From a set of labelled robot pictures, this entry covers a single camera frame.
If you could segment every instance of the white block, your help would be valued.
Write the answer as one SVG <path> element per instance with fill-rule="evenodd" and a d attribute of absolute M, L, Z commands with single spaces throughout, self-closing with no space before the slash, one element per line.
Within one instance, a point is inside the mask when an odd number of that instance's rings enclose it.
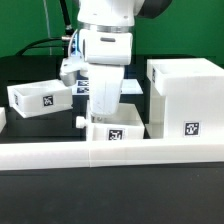
<path fill-rule="evenodd" d="M 72 108 L 72 90 L 56 79 L 7 89 L 10 107 L 24 118 Z"/>
<path fill-rule="evenodd" d="M 0 107 L 0 133 L 6 124 L 5 109 Z"/>

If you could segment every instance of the white box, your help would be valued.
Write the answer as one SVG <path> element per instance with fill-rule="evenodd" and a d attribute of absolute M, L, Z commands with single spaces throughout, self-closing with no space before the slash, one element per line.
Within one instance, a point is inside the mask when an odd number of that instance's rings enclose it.
<path fill-rule="evenodd" d="M 117 113 L 94 122 L 87 104 L 87 141 L 143 139 L 144 124 L 134 104 L 118 106 Z"/>
<path fill-rule="evenodd" d="M 10 107 L 24 118 L 72 108 L 72 90 L 57 79 L 7 89 Z"/>
<path fill-rule="evenodd" d="M 147 75 L 152 137 L 224 136 L 222 68 L 206 59 L 148 60 Z"/>
<path fill-rule="evenodd" d="M 0 133 L 6 124 L 5 109 L 0 107 Z"/>

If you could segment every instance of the black table surface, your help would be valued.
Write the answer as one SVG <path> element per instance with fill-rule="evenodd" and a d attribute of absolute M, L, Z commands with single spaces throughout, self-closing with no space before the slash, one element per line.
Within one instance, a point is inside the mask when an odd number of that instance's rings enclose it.
<path fill-rule="evenodd" d="M 59 64 L 56 57 L 0 59 L 0 106 L 9 121 L 0 143 L 81 139 L 72 120 L 84 112 L 83 99 L 76 111 L 27 121 L 7 105 L 7 83 L 54 79 Z M 223 210 L 223 163 L 0 172 L 0 224 L 223 224 Z"/>

